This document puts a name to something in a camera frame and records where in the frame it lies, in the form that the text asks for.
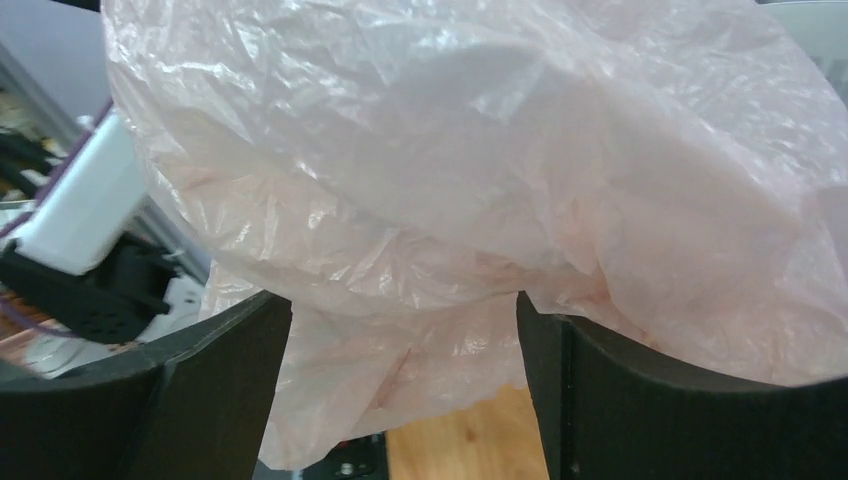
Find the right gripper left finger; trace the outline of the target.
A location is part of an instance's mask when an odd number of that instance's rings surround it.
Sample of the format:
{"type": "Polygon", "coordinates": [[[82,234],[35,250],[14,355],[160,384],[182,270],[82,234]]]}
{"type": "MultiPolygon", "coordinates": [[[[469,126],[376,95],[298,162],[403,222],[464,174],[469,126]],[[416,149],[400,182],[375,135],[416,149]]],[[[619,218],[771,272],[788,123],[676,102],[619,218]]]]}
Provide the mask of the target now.
{"type": "Polygon", "coordinates": [[[292,321],[262,292],[57,379],[1,385],[5,479],[249,479],[292,321]]]}

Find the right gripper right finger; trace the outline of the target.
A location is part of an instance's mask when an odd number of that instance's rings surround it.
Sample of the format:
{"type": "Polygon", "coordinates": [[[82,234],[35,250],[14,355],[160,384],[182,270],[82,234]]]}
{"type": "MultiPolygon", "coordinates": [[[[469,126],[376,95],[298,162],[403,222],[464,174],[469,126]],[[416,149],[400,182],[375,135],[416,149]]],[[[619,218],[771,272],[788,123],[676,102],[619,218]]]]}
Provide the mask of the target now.
{"type": "Polygon", "coordinates": [[[520,293],[519,340],[553,479],[843,479],[847,382],[723,375],[520,293]]]}

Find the pink plastic trash bag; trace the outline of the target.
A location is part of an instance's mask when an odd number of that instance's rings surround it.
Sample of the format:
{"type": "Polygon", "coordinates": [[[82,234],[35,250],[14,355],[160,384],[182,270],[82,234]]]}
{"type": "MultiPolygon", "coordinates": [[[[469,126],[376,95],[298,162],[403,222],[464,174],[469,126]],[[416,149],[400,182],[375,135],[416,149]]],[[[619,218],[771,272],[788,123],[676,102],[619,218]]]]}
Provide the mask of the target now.
{"type": "Polygon", "coordinates": [[[259,451],[520,385],[515,300],[677,359],[847,371],[828,195],[847,110],[753,1],[106,1],[151,197],[211,256],[202,314],[292,304],[259,451]]]}

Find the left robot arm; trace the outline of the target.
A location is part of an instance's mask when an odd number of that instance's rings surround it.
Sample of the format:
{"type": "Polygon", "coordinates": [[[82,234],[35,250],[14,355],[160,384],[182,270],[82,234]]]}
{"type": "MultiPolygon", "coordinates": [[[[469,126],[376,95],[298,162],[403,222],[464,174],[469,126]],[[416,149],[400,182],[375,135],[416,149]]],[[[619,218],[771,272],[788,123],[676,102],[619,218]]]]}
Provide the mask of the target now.
{"type": "Polygon", "coordinates": [[[1,284],[100,344],[149,341],[187,325],[201,284],[174,253],[130,230],[147,193],[130,135],[108,111],[34,206],[1,231],[1,284]]]}

